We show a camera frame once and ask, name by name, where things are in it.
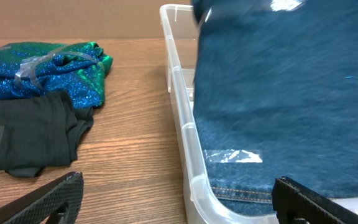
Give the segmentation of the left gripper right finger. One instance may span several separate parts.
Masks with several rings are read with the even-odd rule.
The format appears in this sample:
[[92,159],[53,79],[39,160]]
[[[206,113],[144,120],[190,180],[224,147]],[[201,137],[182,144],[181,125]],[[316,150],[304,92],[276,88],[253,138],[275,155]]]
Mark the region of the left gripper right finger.
[[275,180],[272,205],[279,224],[358,224],[358,215],[288,178]]

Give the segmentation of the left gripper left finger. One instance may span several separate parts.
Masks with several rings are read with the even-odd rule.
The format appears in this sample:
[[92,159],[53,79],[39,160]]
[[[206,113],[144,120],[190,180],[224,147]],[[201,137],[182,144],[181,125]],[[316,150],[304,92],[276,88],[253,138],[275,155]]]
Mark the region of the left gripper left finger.
[[0,223],[74,224],[83,192],[83,174],[69,172],[1,207]]

